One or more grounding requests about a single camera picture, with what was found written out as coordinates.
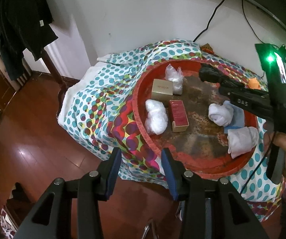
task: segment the blue cloth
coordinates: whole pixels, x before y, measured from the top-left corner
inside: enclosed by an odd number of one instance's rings
[[[237,129],[237,128],[242,128],[245,126],[245,115],[244,115],[244,110],[231,104],[229,101],[224,101],[223,105],[230,105],[234,109],[234,114],[232,118],[232,122],[224,127],[224,133],[227,134],[227,131],[229,129]]]

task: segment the rolled sock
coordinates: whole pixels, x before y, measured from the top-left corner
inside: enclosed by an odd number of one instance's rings
[[[228,130],[228,153],[234,159],[252,150],[258,143],[258,131],[254,127]]]
[[[218,105],[212,103],[208,107],[208,117],[218,126],[227,126],[233,118],[233,108],[230,105]]]
[[[230,122],[229,125],[224,127],[224,133],[227,134],[227,131],[229,129],[237,129],[237,128],[244,127],[245,126],[244,110],[241,109],[240,107],[237,107],[237,106],[231,104],[229,101],[224,101],[223,105],[225,107],[227,107],[229,105],[234,110],[232,121]]]

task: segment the green led light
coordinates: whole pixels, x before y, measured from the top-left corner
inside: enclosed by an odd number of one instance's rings
[[[273,57],[272,54],[269,54],[269,56],[266,58],[266,60],[267,60],[269,63],[271,63],[271,62],[273,62],[273,61],[275,60],[275,57]]]

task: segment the power cord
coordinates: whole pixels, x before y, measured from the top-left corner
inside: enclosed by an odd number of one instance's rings
[[[209,21],[208,21],[208,23],[207,23],[206,29],[202,30],[201,33],[199,33],[199,34],[197,35],[197,37],[193,40],[193,42],[195,42],[195,41],[199,38],[200,35],[202,35],[205,31],[208,30],[209,24],[211,23],[212,19],[214,18],[214,15],[215,15],[217,9],[223,4],[224,1],[225,1],[225,0],[222,0],[222,1],[216,6],[216,8],[215,8],[215,10],[214,10],[214,12],[213,12],[211,18],[209,19]]]
[[[247,21],[249,27],[251,28],[251,30],[253,31],[254,35],[256,36],[256,38],[261,42],[261,43],[264,43],[255,33],[254,29],[252,28],[252,26],[250,25],[249,21],[247,20],[247,17],[246,17],[246,14],[245,14],[245,11],[244,11],[244,0],[241,0],[241,8],[243,10],[243,14],[244,14],[244,17],[245,17],[245,20]]]
[[[251,30],[253,31],[255,37],[256,37],[261,43],[265,44],[265,42],[262,41],[262,40],[256,35],[256,33],[255,33],[253,27],[251,26],[251,24],[250,24],[249,21],[247,20],[247,17],[246,17],[245,11],[244,11],[244,0],[241,0],[241,9],[243,10],[244,18],[245,18],[245,20],[247,21],[247,23],[248,23],[249,27],[251,28]],[[279,47],[278,47],[277,45],[272,44],[272,46],[274,46],[275,48],[277,48],[277,49],[279,50]]]
[[[274,139],[275,139],[275,135],[276,135],[276,131],[274,132],[273,134],[273,137],[272,137],[272,140],[270,141],[270,144],[268,146],[268,149],[266,151],[266,153],[264,154],[263,156],[263,159],[259,162],[259,164],[256,166],[255,170],[252,172],[252,174],[248,177],[247,181],[245,182],[244,186],[241,188],[241,192],[240,194],[243,193],[244,189],[247,187],[247,184],[249,183],[250,179],[253,177],[253,175],[256,173],[256,171],[258,170],[258,168],[261,166],[261,164],[263,163],[263,161],[265,160],[265,158],[267,157],[269,151],[271,150],[272,148],[272,144],[274,142]]]
[[[279,55],[281,57],[281,59],[286,63],[286,46],[285,44],[281,45],[280,48],[278,48],[278,52],[279,52]]]

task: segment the metal screw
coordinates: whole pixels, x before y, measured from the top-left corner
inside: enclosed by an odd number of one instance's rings
[[[91,171],[91,172],[89,173],[89,175],[90,175],[91,177],[96,177],[97,175],[99,175],[99,172],[98,172],[98,171]]]
[[[220,178],[220,182],[222,183],[222,184],[227,184],[228,183],[228,179],[227,178]]]
[[[56,178],[56,179],[54,180],[54,184],[55,184],[55,185],[60,185],[62,182],[63,182],[63,179],[62,179],[62,178]]]
[[[187,178],[190,178],[190,177],[193,176],[193,172],[191,172],[191,171],[185,171],[185,172],[184,172],[184,176],[187,177]]]

